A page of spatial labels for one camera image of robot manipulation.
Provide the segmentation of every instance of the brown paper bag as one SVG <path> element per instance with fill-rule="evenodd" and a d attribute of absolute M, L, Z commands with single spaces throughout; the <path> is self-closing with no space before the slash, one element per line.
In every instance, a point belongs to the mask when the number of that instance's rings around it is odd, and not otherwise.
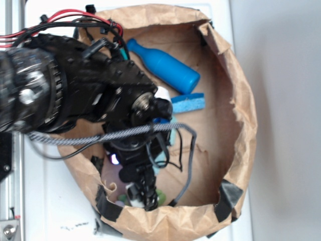
<path fill-rule="evenodd" d="M 251 88 L 227 43 L 198 10 L 166 5 L 143 5 L 97 13 L 113 19 L 124 28 L 124 39 L 135 38 L 148 48 L 162 49 L 201 74 L 194 92 L 205 94 L 206 108 L 176 115 L 178 122 L 197 131 L 192 182 L 176 207 L 161 206 L 146 212 L 142 208 L 113 202 L 124 193 L 119 181 L 120 167 L 112 166 L 102 145 L 66 160 L 101 220 L 136 240 L 194 240 L 214 233 L 241 214 L 256 148 L 257 120 Z M 99 29 L 88 29 L 95 40 L 105 37 Z M 80 41 L 90 44 L 80 29 Z M 134 62 L 157 85 L 166 87 L 171 97 L 178 93 L 150 74 L 140 59 Z M 85 137 L 102 134 L 101 124 L 80 120 L 77 127 L 63 136 Z M 157 176 L 157 188 L 167 195 L 167 203 L 180 192 L 187 178 L 190 137 L 183 133 L 183 173 L 172 166 Z M 59 147 L 62 155 L 78 147 Z M 171 158 L 178 147 L 170 149 Z M 105 158 L 101 175 L 90 162 L 92 156 Z"/>

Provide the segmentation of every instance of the sponge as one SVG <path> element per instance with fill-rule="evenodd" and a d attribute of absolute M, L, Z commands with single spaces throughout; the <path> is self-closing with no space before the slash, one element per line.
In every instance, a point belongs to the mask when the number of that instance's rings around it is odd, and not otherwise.
<path fill-rule="evenodd" d="M 174 114 L 205 108 L 205 99 L 203 93 L 179 95 L 172 98 L 172 103 Z"/>

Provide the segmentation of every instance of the led light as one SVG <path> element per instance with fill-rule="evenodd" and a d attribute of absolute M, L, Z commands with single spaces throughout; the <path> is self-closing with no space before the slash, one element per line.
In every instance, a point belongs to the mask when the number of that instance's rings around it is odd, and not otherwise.
<path fill-rule="evenodd" d="M 118 161 L 117 158 L 116 158 L 116 154 L 111 154 L 111 155 L 110 155 L 110 161 L 111 161 L 111 163 L 114 164 L 114 165 L 118 165 L 118 164 L 119 164 L 119 161 Z"/>

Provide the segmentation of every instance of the gray wall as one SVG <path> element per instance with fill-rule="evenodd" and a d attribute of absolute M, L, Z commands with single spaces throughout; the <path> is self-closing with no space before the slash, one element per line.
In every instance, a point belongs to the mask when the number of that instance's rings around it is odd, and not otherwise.
<path fill-rule="evenodd" d="M 321 240 L 321 1 L 230 4 L 259 121 L 254 240 Z"/>

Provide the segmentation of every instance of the blue plastic bottle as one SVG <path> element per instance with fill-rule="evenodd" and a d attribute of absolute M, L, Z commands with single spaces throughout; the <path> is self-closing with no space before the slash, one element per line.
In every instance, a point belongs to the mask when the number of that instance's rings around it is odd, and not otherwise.
<path fill-rule="evenodd" d="M 181 94 L 190 94 L 200 80 L 198 72 L 162 50 L 144 48 L 135 39 L 130 39 L 127 47 L 142 59 L 151 73 Z"/>

